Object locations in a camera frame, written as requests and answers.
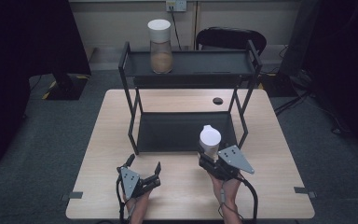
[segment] metal bracket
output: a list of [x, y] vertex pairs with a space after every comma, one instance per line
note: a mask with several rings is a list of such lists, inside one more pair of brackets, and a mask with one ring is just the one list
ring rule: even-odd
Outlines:
[[236, 167], [249, 174], [254, 174], [255, 170], [246, 160], [237, 146], [227, 147], [217, 152], [217, 155], [230, 166]]

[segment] chair backrest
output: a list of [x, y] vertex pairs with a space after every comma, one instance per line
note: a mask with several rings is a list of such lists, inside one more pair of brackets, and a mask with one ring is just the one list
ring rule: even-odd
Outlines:
[[197, 34], [196, 49], [246, 49], [248, 40], [252, 40], [258, 55], [267, 45], [266, 38], [252, 30], [243, 30], [228, 27], [210, 27]]

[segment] black curtain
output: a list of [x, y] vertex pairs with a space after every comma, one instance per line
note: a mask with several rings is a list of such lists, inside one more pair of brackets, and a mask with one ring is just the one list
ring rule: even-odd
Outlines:
[[90, 75], [66, 0], [0, 1], [0, 159], [21, 124], [31, 76]]

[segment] white cup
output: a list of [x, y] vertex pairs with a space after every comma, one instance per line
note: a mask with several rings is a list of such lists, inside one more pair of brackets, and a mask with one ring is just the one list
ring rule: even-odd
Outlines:
[[215, 159], [217, 150], [219, 149], [222, 136], [220, 132], [213, 128], [211, 125], [205, 125], [200, 133], [200, 145], [204, 149], [205, 155]]

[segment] metal shelf frame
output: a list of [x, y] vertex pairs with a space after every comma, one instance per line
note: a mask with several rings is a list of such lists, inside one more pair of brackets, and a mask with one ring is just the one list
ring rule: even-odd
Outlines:
[[[222, 134], [221, 147], [237, 145], [241, 148], [248, 133], [244, 113], [262, 67], [251, 40], [248, 41], [247, 46], [246, 50], [174, 51], [172, 71], [161, 75], [155, 74], [151, 69], [150, 52], [131, 51], [130, 43], [126, 42], [118, 71], [130, 108], [131, 121], [128, 136], [135, 154], [196, 151], [203, 127], [202, 122], [218, 127], [216, 129]], [[135, 86], [134, 100], [131, 99], [127, 82], [127, 78], [131, 77]], [[249, 81], [249, 88], [241, 102], [237, 91], [241, 90], [240, 86], [244, 80]], [[144, 111], [140, 89], [232, 89], [233, 93], [227, 111], [156, 113]], [[231, 119], [234, 103], [243, 128], [243, 135], [238, 144]], [[132, 133], [138, 107], [141, 120], [136, 142]]]

